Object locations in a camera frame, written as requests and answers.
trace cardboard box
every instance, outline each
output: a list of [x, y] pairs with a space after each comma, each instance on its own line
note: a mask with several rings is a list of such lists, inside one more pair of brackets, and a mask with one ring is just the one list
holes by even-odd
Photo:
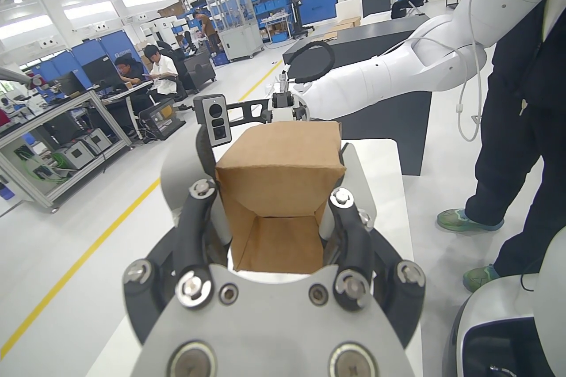
[[345, 172], [337, 122], [247, 129], [216, 165], [235, 270], [311, 274], [322, 268], [319, 224]]
[[361, 21], [362, 21], [361, 17], [351, 17], [349, 19], [344, 19], [343, 21], [338, 22], [337, 25], [348, 25], [348, 27], [359, 27]]

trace white shirt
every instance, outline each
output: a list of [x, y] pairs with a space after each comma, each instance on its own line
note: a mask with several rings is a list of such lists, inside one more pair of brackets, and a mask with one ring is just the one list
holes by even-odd
[[564, 9], [566, 9], [566, 0], [546, 0], [546, 6], [544, 7], [544, 25], [542, 29], [543, 40], [546, 40]]
[[[158, 74], [164, 74], [165, 72], [171, 72], [178, 75], [176, 71], [175, 63], [173, 60], [167, 56], [161, 55], [159, 62], [154, 62], [153, 68], [151, 70], [152, 76], [157, 76]], [[176, 93], [176, 82], [169, 79], [154, 79], [152, 90], [157, 90], [158, 94], [169, 95]]]

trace green sneaker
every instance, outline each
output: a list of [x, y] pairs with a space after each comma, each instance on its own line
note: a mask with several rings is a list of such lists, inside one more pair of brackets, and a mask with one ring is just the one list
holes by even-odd
[[451, 209], [439, 213], [436, 222], [450, 231], [497, 231], [503, 226], [504, 220], [495, 226], [482, 225], [469, 219], [463, 209]]
[[463, 274], [462, 283], [466, 290], [475, 292], [479, 290], [480, 286], [489, 283], [491, 280], [499, 278], [499, 274], [495, 271], [492, 264], [487, 267], [472, 268]]

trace yellow floor line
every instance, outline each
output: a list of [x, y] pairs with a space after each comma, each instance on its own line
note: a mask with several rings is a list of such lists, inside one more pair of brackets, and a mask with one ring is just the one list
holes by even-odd
[[[275, 71], [277, 66], [281, 64], [282, 60], [279, 60], [273, 68], [265, 74], [260, 80], [254, 84], [254, 86], [249, 89], [244, 95], [239, 98], [239, 102], [245, 100], [251, 92], [253, 92], [256, 88], [258, 88], [262, 82], [264, 82], [272, 73]], [[0, 348], [0, 361], [6, 357], [6, 354], [14, 347], [14, 345], [18, 342], [20, 338], [22, 338], [23, 334], [26, 333], [26, 330], [30, 328], [31, 324], [39, 317], [39, 315], [43, 312], [43, 310], [48, 306], [48, 304], [55, 298], [55, 296], [63, 289], [71, 278], [73, 278], [74, 274], [78, 272], [79, 268], [81, 268], [89, 258], [91, 258], [92, 254], [96, 252], [96, 250], [106, 241], [114, 231], [122, 224], [122, 222], [128, 218], [128, 216], [136, 209], [137, 206], [142, 203], [148, 195], [150, 195], [156, 187], [159, 185], [159, 179], [156, 179], [150, 187], [148, 187], [143, 193], [130, 205], [106, 230], [103, 232], [99, 238], [90, 246], [85, 253], [77, 260], [73, 266], [59, 279], [55, 286], [49, 290], [49, 292], [45, 295], [45, 297], [40, 301], [40, 303], [31, 311], [31, 313], [25, 318], [25, 320], [18, 326], [16, 331], [12, 334], [8, 341], [2, 345]]]

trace white table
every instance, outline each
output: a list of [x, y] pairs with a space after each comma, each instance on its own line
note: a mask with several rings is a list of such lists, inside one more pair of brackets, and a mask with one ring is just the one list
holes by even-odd
[[112, 103], [119, 102], [120, 100], [126, 101], [126, 107], [128, 108], [128, 113], [130, 115], [130, 119], [132, 120], [132, 125], [134, 126], [136, 134], [138, 135], [138, 138], [140, 140], [143, 139], [143, 136], [142, 133], [140, 133], [140, 129], [138, 126], [138, 119], [136, 118], [134, 114], [134, 109], [132, 108], [132, 98], [130, 95], [136, 92], [137, 90], [141, 90], [142, 88], [146, 88], [147, 86], [150, 85], [153, 85], [153, 81], [151, 80], [149, 80], [148, 82], [142, 82], [141, 84], [135, 85], [132, 88], [125, 90], [124, 92], [120, 92], [119, 94], [116, 95], [111, 95], [108, 98], [104, 98], [103, 100], [101, 100], [104, 106], [108, 106]]
[[[233, 129], [238, 137], [243, 126]], [[349, 141], [354, 144], [364, 168], [377, 208], [375, 228], [393, 245], [400, 256], [413, 260], [413, 245], [409, 230], [409, 216], [405, 203], [405, 189], [399, 163], [396, 142], [390, 139]], [[215, 149], [216, 157], [224, 153], [228, 145]], [[245, 272], [242, 276], [268, 281], [273, 274]], [[107, 345], [91, 367], [87, 377], [129, 377], [140, 352], [140, 345], [125, 317], [111, 336]], [[422, 377], [421, 327], [418, 326], [406, 349], [416, 377]]]

